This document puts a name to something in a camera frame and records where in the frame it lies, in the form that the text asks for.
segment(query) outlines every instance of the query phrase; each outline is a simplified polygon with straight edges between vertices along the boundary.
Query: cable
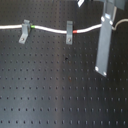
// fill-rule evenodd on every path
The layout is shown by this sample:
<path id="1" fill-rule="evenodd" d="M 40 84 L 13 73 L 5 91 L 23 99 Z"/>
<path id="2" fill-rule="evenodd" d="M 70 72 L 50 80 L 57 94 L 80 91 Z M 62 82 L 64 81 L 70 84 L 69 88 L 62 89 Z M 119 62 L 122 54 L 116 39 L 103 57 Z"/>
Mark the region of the cable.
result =
<path id="1" fill-rule="evenodd" d="M 121 23 L 123 23 L 123 22 L 128 22 L 128 19 L 120 20 L 120 21 L 119 21 L 119 22 L 117 22 L 117 24 L 115 25 L 115 28 L 114 28 L 114 27 L 112 27 L 112 29 L 113 29 L 114 31 L 116 31 L 116 29 L 117 29 L 118 25 L 119 25 L 119 24 L 121 24 Z"/>
<path id="2" fill-rule="evenodd" d="M 46 28 L 46 27 L 36 26 L 36 25 L 35 26 L 32 25 L 31 28 L 45 30 L 45 31 L 54 32 L 54 33 L 60 33 L 60 34 L 66 34 L 67 33 L 67 31 L 64 31 L 64 30 L 56 30 L 56 29 L 51 29 L 51 28 Z"/>
<path id="3" fill-rule="evenodd" d="M 102 26 L 102 24 L 98 24 L 98 25 L 95 25 L 95 26 L 92 26 L 92 27 L 89 27 L 86 29 L 74 30 L 73 33 L 85 33 L 85 32 L 89 32 L 91 30 L 94 30 L 96 28 L 100 28 L 101 26 Z"/>
<path id="4" fill-rule="evenodd" d="M 22 25 L 7 25 L 7 26 L 0 26 L 0 29 L 15 29 L 15 28 L 22 28 Z"/>
<path id="5" fill-rule="evenodd" d="M 123 19 L 123 20 L 120 20 L 119 22 L 117 22 L 115 27 L 112 27 L 112 30 L 116 31 L 118 25 L 123 23 L 123 22 L 128 22 L 128 19 Z M 95 25 L 95 26 L 92 26 L 92 27 L 89 27 L 86 29 L 74 30 L 73 34 L 89 32 L 91 30 L 100 28 L 101 26 L 102 26 L 102 24 L 98 24 L 98 25 Z M 16 28 L 22 28 L 22 25 L 0 26 L 0 29 L 16 29 Z M 45 31 L 53 32 L 53 33 L 67 34 L 67 31 L 65 31 L 65 30 L 51 29 L 51 28 L 47 28 L 47 27 L 43 27 L 43 26 L 32 25 L 31 28 L 45 30 Z"/>

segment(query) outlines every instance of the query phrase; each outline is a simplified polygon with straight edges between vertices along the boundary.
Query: mounting screw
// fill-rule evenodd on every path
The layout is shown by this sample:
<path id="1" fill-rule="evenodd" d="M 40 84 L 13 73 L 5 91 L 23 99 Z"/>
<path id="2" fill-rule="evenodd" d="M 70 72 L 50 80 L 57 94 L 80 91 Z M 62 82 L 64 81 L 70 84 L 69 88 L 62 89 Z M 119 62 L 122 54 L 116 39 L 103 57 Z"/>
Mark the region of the mounting screw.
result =
<path id="1" fill-rule="evenodd" d="M 71 42 L 71 38 L 68 38 L 68 42 Z"/>
<path id="2" fill-rule="evenodd" d="M 104 21 L 105 21 L 105 18 L 102 16 L 102 17 L 101 17 L 101 20 L 104 22 Z"/>
<path id="3" fill-rule="evenodd" d="M 99 71 L 99 68 L 98 67 L 95 67 L 95 70 L 98 72 Z"/>
<path id="4" fill-rule="evenodd" d="M 106 72 L 103 72 L 104 76 L 107 76 L 107 73 Z"/>
<path id="5" fill-rule="evenodd" d="M 110 24 L 111 24 L 111 25 L 113 25 L 113 22 L 112 22 L 112 21 L 110 21 Z"/>
<path id="6" fill-rule="evenodd" d="M 21 38 L 21 41 L 24 41 L 24 38 Z"/>

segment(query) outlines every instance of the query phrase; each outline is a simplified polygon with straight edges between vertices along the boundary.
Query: green component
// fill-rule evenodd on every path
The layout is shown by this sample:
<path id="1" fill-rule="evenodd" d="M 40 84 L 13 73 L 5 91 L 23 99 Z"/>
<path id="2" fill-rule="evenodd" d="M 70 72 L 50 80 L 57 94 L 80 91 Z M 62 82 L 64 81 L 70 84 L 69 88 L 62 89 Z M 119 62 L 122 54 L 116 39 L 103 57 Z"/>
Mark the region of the green component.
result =
<path id="1" fill-rule="evenodd" d="M 35 28 L 35 26 L 34 25 L 31 25 L 31 28 Z"/>

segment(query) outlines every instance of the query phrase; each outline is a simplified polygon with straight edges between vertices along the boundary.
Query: red component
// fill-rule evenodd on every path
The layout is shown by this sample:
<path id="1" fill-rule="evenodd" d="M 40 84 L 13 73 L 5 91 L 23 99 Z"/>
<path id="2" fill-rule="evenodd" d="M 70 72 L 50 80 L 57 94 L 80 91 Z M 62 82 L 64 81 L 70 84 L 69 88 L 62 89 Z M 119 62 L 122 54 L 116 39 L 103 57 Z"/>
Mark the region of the red component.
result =
<path id="1" fill-rule="evenodd" d="M 77 33 L 77 30 L 74 30 L 74 31 L 73 31 L 73 34 L 75 34 L 75 33 Z"/>

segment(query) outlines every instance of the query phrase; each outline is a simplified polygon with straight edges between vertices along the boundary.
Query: metal bracket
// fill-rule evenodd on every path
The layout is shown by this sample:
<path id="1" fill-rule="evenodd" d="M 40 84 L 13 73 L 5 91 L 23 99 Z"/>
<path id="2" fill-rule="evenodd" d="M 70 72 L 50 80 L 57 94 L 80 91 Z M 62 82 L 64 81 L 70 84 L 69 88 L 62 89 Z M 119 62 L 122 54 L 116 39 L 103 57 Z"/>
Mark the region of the metal bracket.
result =
<path id="1" fill-rule="evenodd" d="M 115 0 L 106 0 L 104 3 L 102 27 L 100 30 L 98 53 L 95 70 L 103 76 L 107 76 L 107 66 L 109 57 L 109 48 L 112 33 L 112 24 L 116 14 Z"/>
<path id="2" fill-rule="evenodd" d="M 24 24 L 22 24 L 22 35 L 20 37 L 19 43 L 25 44 L 28 34 L 31 30 L 31 24 L 29 20 L 24 20 Z"/>
<path id="3" fill-rule="evenodd" d="M 72 45 L 72 41 L 73 41 L 73 22 L 67 21 L 66 44 Z"/>

